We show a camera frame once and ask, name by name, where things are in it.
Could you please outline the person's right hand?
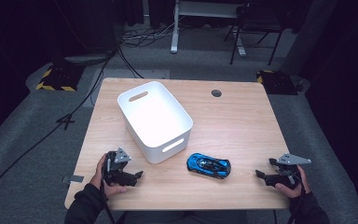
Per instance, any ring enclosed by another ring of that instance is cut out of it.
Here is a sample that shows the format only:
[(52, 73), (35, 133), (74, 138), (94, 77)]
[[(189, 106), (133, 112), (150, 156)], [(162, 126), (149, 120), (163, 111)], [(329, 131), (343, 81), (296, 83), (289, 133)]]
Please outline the person's right hand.
[(283, 193), (285, 196), (287, 196), (290, 199), (294, 199), (303, 194), (307, 194), (311, 192), (310, 184), (305, 171), (301, 166), (297, 166), (297, 168), (301, 174), (302, 183), (300, 185), (296, 186), (294, 189), (290, 189), (282, 183), (277, 183), (275, 185), (276, 189), (278, 189), (281, 193)]

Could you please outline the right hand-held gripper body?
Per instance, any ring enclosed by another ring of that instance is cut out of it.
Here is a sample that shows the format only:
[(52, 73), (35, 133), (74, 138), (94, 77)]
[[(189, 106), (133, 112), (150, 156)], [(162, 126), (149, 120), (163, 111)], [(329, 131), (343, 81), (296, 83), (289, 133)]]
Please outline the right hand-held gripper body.
[(311, 159), (305, 159), (290, 153), (284, 153), (276, 159), (277, 183), (282, 183), (290, 189), (294, 189), (301, 182), (301, 174), (297, 168), (300, 164), (311, 164)]

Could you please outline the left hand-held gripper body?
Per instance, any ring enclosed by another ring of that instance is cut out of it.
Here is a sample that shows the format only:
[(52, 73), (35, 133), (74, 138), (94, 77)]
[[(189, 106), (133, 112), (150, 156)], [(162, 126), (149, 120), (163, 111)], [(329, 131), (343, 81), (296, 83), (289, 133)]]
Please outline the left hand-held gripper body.
[(119, 147), (116, 151), (109, 151), (106, 153), (103, 165), (103, 179), (109, 185), (119, 184), (120, 186), (127, 186), (127, 180), (137, 178), (133, 174), (124, 172), (124, 168), (131, 160), (131, 157)]

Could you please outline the white plastic bin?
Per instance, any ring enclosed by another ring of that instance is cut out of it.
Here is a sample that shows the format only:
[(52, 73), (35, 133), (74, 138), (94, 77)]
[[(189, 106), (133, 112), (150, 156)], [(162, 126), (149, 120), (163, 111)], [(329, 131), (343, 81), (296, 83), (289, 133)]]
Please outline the white plastic bin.
[(162, 83), (150, 81), (124, 91), (117, 102), (148, 162), (161, 163), (186, 148), (193, 119)]

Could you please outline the black chair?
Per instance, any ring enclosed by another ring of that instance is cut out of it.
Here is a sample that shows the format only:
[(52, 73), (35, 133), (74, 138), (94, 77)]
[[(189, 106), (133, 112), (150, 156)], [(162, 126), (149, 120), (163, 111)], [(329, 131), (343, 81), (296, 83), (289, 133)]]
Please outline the black chair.
[(225, 40), (230, 35), (234, 37), (234, 45), (232, 47), (230, 64), (233, 64), (235, 52), (238, 47), (245, 48), (240, 42), (241, 34), (259, 34), (262, 37), (256, 42), (255, 45), (250, 45), (250, 48), (260, 48), (260, 43), (269, 35), (277, 34), (276, 41), (271, 47), (268, 65), (271, 65), (274, 58), (276, 49), (285, 29), (283, 25), (282, 15), (268, 3), (246, 2), (243, 6), (236, 8), (236, 20), (231, 25)]

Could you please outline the grey round stand base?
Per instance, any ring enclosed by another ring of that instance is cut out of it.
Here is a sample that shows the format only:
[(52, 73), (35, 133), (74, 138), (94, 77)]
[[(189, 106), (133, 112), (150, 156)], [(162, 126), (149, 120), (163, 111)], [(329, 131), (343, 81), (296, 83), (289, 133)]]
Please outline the grey round stand base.
[(65, 57), (65, 60), (68, 63), (81, 65), (81, 66), (103, 63), (108, 59), (109, 56), (106, 54), (91, 54), (91, 55), (78, 55), (78, 56)]

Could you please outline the person's left hand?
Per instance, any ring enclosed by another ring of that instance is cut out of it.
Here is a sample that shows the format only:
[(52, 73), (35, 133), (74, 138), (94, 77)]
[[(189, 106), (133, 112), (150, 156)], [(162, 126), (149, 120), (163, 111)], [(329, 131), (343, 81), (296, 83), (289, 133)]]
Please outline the person's left hand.
[(105, 157), (106, 157), (106, 155), (103, 154), (102, 157), (100, 158), (99, 162), (97, 163), (95, 174), (91, 178), (90, 183), (97, 189), (100, 189), (101, 187), (103, 187), (104, 195), (107, 198), (111, 198), (113, 195), (125, 193), (127, 191), (127, 189), (123, 186), (109, 186), (105, 183), (105, 181), (103, 179), (103, 174), (102, 174)]

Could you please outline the grey tape piece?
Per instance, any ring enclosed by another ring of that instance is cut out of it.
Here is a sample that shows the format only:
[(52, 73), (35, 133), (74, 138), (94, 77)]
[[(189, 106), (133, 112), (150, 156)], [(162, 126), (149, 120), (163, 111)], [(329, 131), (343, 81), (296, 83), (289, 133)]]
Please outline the grey tape piece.
[(81, 175), (70, 175), (70, 176), (64, 176), (62, 178), (62, 183), (70, 185), (73, 182), (82, 183), (83, 180), (84, 177)]

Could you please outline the white desk frame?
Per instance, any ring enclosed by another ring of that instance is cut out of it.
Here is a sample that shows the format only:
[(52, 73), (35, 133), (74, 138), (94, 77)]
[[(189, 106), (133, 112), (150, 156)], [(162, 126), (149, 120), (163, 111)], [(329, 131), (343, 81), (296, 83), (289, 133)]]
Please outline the white desk frame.
[(171, 53), (178, 52), (179, 19), (181, 16), (235, 19), (238, 6), (239, 4), (175, 0)]

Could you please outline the blue toy car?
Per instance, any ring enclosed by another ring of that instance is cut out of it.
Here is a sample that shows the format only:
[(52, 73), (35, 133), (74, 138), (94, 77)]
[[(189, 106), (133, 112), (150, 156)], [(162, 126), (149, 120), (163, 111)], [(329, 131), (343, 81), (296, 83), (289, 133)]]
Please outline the blue toy car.
[(229, 160), (217, 159), (200, 153), (193, 153), (186, 161), (189, 172), (225, 179), (231, 172)]

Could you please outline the yellow-black striped stand base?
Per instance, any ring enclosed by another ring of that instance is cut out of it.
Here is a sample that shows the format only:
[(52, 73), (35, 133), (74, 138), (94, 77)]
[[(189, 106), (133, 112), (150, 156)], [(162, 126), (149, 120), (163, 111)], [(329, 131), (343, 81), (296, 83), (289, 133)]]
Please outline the yellow-black striped stand base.
[(256, 81), (261, 83), (267, 94), (297, 95), (292, 79), (281, 71), (260, 70)]
[(51, 65), (36, 86), (37, 90), (77, 91), (77, 85), (85, 70), (84, 66), (67, 65), (58, 67)]

